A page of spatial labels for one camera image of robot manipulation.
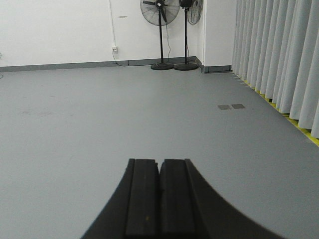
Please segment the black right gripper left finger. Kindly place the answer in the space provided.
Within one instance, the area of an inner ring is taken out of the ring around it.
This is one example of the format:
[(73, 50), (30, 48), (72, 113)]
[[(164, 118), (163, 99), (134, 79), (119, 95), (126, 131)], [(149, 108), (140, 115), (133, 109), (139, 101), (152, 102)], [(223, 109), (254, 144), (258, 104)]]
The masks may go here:
[(153, 159), (130, 159), (105, 207), (84, 239), (157, 239), (159, 171)]

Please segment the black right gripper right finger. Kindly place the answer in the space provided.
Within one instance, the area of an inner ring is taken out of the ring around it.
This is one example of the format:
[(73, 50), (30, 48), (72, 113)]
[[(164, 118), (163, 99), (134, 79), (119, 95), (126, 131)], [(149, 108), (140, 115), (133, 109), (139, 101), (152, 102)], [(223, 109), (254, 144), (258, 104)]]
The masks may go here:
[(278, 239), (238, 211), (189, 159), (166, 159), (160, 169), (162, 239)]

